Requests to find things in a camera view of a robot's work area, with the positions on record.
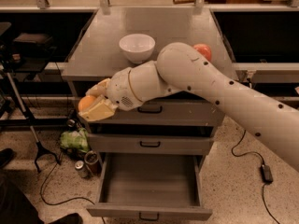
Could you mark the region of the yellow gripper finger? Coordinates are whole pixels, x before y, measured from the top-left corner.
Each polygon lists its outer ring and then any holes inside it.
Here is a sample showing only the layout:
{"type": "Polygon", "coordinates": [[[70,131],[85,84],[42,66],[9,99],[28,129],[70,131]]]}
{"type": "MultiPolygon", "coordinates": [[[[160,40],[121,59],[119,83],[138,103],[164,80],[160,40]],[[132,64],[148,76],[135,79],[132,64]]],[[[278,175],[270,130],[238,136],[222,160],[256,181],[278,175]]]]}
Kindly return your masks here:
{"type": "Polygon", "coordinates": [[[87,121],[98,121],[112,117],[117,108],[105,96],[100,95],[96,97],[91,106],[79,111],[78,114],[87,121]]]}
{"type": "Polygon", "coordinates": [[[109,78],[103,79],[97,84],[93,85],[86,91],[86,95],[91,95],[94,97],[98,97],[100,95],[106,96],[107,95],[107,86],[110,82],[109,78]]]}

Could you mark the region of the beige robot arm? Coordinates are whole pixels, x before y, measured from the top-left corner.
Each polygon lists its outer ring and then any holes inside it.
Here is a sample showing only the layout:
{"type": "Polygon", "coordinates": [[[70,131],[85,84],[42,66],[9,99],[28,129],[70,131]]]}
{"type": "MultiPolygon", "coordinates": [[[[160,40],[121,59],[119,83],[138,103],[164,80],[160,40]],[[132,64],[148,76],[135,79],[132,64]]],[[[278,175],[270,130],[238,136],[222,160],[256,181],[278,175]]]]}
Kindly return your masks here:
{"type": "Polygon", "coordinates": [[[87,121],[107,119],[177,92],[202,97],[299,170],[299,111],[228,78],[195,48],[164,47],[155,61],[128,67],[87,93],[95,98],[79,110],[87,121]]]}

